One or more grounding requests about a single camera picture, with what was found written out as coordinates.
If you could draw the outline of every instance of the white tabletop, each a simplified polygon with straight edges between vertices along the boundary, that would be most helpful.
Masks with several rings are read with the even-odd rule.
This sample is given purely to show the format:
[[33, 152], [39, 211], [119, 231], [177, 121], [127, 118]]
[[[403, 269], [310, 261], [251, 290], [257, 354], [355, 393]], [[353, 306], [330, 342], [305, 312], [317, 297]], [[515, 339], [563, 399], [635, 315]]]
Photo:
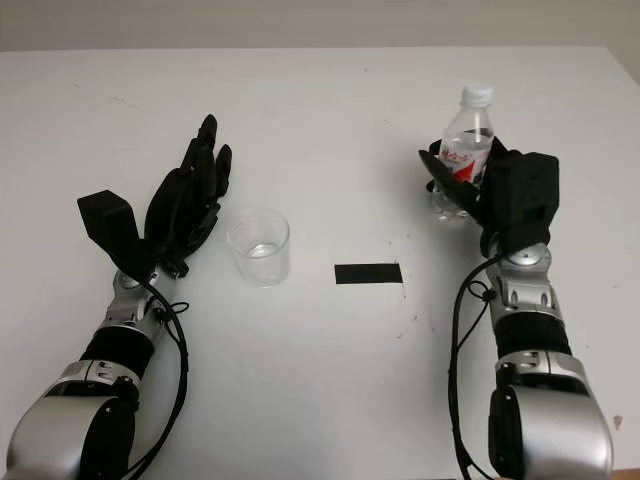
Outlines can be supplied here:
[[[190, 390], [148, 477], [457, 476], [450, 318], [479, 231], [430, 216], [417, 151], [473, 80], [494, 85], [509, 147], [560, 159], [551, 278], [615, 466], [637, 467], [640, 89], [604, 49], [555, 47], [0, 53], [0, 454], [111, 299], [114, 267], [76, 198], [110, 188], [141, 228], [211, 112], [233, 148], [231, 186], [174, 298], [191, 303]], [[248, 206], [291, 224], [292, 271], [276, 288], [243, 283], [225, 249]], [[336, 263], [396, 261], [404, 285], [335, 285]], [[480, 305], [466, 307], [468, 322]], [[463, 433], [486, 467], [495, 361], [487, 317], [460, 361]], [[164, 339], [136, 452], [164, 425], [177, 371]]]

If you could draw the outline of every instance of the wire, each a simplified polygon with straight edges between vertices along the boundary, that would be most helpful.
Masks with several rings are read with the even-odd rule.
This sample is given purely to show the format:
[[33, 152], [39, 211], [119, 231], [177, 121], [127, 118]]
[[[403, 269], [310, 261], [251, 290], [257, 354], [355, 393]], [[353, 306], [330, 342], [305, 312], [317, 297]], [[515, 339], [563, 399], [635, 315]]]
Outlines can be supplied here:
[[[497, 255], [489, 260], [481, 263], [477, 267], [475, 267], [471, 272], [465, 277], [458, 289], [458, 293], [456, 295], [456, 300], [453, 306], [453, 320], [451, 325], [451, 359], [449, 362], [449, 380], [447, 383], [447, 396], [449, 400], [449, 416], [451, 417], [451, 429], [453, 432], [453, 442], [456, 452], [456, 460], [458, 461], [458, 466], [460, 467], [460, 472], [464, 480], [471, 480], [469, 475], [469, 466], [473, 466], [483, 477], [488, 480], [492, 480], [492, 477], [489, 476], [486, 472], [484, 472], [471, 458], [469, 452], [464, 446], [464, 442], [462, 441], [462, 433], [460, 431], [460, 409], [458, 405], [458, 354], [460, 353], [460, 349], [464, 345], [464, 342], [469, 338], [469, 335], [476, 328], [480, 319], [487, 311], [487, 307], [489, 301], [491, 300], [491, 290], [487, 287], [486, 284], [475, 280], [475, 277], [478, 276], [480, 272], [485, 270], [487, 267], [495, 264], [503, 258], [503, 255]], [[472, 286], [480, 285], [484, 288], [482, 294], [478, 294], [472, 290]], [[467, 333], [462, 337], [462, 340], [458, 341], [459, 335], [459, 325], [460, 325], [460, 309], [462, 307], [462, 299], [464, 298], [465, 292], [469, 291], [471, 295], [476, 298], [479, 298], [485, 302], [480, 314], [475, 319]]]
[[[125, 475], [131, 474], [128, 480], [137, 480], [140, 476], [145, 472], [145, 470], [151, 465], [151, 462], [156, 457], [164, 442], [167, 440], [173, 425], [180, 415], [180, 411], [182, 410], [182, 406], [184, 405], [184, 401], [187, 395], [187, 374], [189, 372], [189, 361], [188, 356], [189, 352], [187, 350], [187, 340], [184, 335], [184, 331], [182, 330], [182, 325], [180, 324], [180, 319], [178, 318], [178, 314], [186, 311], [189, 308], [189, 304], [187, 302], [177, 302], [174, 304], [170, 304], [167, 299], [149, 282], [140, 281], [140, 284], [147, 289], [149, 293], [151, 293], [152, 297], [149, 299], [150, 302], [158, 301], [162, 308], [157, 308], [156, 313], [159, 314], [161, 320], [163, 321], [163, 325], [169, 336], [173, 339], [173, 341], [178, 346], [178, 351], [180, 352], [180, 377], [178, 380], [178, 391], [176, 393], [176, 399], [173, 403], [173, 407], [171, 409], [171, 413], [169, 415], [169, 419], [156, 440], [156, 443], [149, 449], [147, 453], [145, 453], [136, 463], [134, 463], [129, 469], [126, 471]], [[181, 310], [175, 310], [175, 307], [183, 307]], [[176, 329], [176, 333], [174, 334], [171, 328], [169, 327], [169, 322], [173, 323], [173, 326]]]
[[480, 320], [482, 320], [482, 317], [484, 316], [488, 307], [489, 307], [489, 303], [485, 302], [484, 305], [482, 306], [482, 310], [480, 310], [480, 313], [476, 317], [475, 321], [471, 324], [471, 327], [469, 327], [469, 330], [467, 330], [467, 333], [464, 334], [464, 337], [462, 337], [462, 340], [460, 340], [460, 343], [458, 343], [458, 352], [462, 348], [462, 345], [464, 345], [464, 342], [467, 341], [467, 338], [469, 338], [469, 335], [471, 335], [473, 330], [478, 326], [478, 323], [480, 323]]

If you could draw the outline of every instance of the transparent cup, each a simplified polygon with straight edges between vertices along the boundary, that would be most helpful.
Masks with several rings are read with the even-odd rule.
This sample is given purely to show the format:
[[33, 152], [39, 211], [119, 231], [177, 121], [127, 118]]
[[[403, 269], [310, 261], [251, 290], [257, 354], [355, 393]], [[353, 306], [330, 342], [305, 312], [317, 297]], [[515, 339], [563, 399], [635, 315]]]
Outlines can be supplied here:
[[249, 283], [270, 287], [289, 275], [289, 224], [275, 210], [240, 213], [227, 230], [227, 243]]

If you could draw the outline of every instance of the plastic bottle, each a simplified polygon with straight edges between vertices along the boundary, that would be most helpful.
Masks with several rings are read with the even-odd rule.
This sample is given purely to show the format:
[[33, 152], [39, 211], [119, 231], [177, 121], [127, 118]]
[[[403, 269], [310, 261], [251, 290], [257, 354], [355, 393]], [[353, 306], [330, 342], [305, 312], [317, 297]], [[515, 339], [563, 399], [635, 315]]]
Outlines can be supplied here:
[[[439, 159], [459, 182], [482, 183], [484, 165], [493, 143], [493, 127], [487, 108], [493, 88], [466, 86], [462, 90], [460, 111], [442, 135]], [[436, 185], [433, 207], [439, 220], [465, 219], [469, 214], [449, 200]]]

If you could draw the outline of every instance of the black tape strip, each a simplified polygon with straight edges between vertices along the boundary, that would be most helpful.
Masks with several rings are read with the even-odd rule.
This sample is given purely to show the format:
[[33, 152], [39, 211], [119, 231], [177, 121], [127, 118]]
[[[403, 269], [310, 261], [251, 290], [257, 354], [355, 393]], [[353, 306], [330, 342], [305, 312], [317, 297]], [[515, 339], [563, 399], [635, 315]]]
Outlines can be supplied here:
[[334, 265], [336, 284], [352, 283], [402, 283], [400, 265], [397, 263], [360, 263]]

